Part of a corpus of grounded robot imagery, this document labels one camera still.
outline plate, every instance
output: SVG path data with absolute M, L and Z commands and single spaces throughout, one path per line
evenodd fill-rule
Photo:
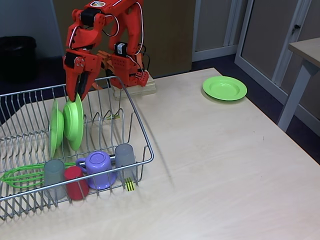
M 210 77 L 204 81 L 202 88 L 209 96 L 224 101 L 239 100 L 247 94 L 246 85 L 229 76 Z
M 64 135 L 68 139 L 72 150 L 77 151 L 84 135 L 84 109 L 79 94 L 75 102 L 68 100 L 63 108 Z
M 64 116 L 59 111 L 58 101 L 54 100 L 50 118 L 50 154 L 53 158 L 56 149 L 61 145 L 64 137 Z

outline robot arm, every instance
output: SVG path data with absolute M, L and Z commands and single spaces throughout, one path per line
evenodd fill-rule
M 114 51 L 111 55 L 114 74 L 126 87 L 146 85 L 149 75 L 137 60 L 144 40 L 142 3 L 143 0 L 92 1 L 84 10 L 72 12 L 74 23 L 68 29 L 68 49 L 63 60 L 66 90 L 71 101 L 75 101 L 77 93 L 83 100 L 99 75 L 103 58 L 92 54 L 91 50 L 101 43 L 103 28 L 112 21 L 116 24 L 112 27 L 114 34 L 109 35 L 109 48 Z M 129 33 L 128 43 L 120 42 L 125 29 Z M 142 43 L 139 44 L 141 29 Z M 111 84 L 122 88 L 116 78 Z

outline trash can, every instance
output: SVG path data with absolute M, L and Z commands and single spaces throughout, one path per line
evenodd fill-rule
M 0 79 L 27 83 L 38 74 L 36 40 L 30 36 L 0 37 Z

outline purple cup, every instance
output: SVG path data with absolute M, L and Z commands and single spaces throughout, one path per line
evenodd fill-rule
M 80 167 L 82 172 L 87 175 L 101 173 L 111 170 L 110 156 L 103 151 L 96 151 L 91 153 L 86 158 L 79 158 L 75 161 L 75 165 Z M 101 174 L 99 176 L 87 179 L 88 185 L 92 189 L 107 189 L 116 181 L 116 173 L 110 172 L 109 174 Z

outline wire dish rack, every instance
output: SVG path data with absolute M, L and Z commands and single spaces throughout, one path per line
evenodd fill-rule
M 95 80 L 96 84 L 110 85 L 110 78 L 103 77 Z M 44 164 L 52 159 L 58 159 L 66 166 L 72 165 L 78 158 L 85 158 L 92 152 L 104 151 L 111 156 L 112 169 L 77 179 L 59 182 L 50 186 L 43 186 L 42 182 L 32 181 L 28 187 L 20 183 L 19 188 L 0 182 L 0 219 L 14 218 L 30 211 L 41 211 L 45 208 L 58 207 L 61 202 L 72 200 L 66 197 L 58 200 L 52 196 L 46 197 L 49 189 L 66 184 L 79 182 L 96 176 L 112 172 L 124 173 L 127 168 L 134 169 L 133 184 L 139 185 L 144 172 L 144 164 L 154 159 L 154 153 L 137 112 L 135 104 L 126 90 L 124 84 L 121 94 L 127 98 L 113 97 L 113 90 L 109 88 L 93 90 L 82 101 L 84 112 L 84 131 L 81 147 L 73 151 L 66 138 L 62 146 L 56 150 L 54 156 L 50 155 L 50 114 L 54 100 L 58 101 L 62 110 L 67 102 L 66 85 L 44 87 L 34 90 L 21 91 L 0 95 L 0 177 L 8 171 L 22 166 Z M 130 143 L 135 154 L 135 164 L 115 167 L 115 148 L 119 144 Z M 43 169 L 17 171 L 20 174 L 36 174 Z M 99 196 L 102 191 L 110 191 L 122 187 L 126 191 L 123 180 L 117 180 L 114 185 L 104 190 L 91 189 L 89 195 Z

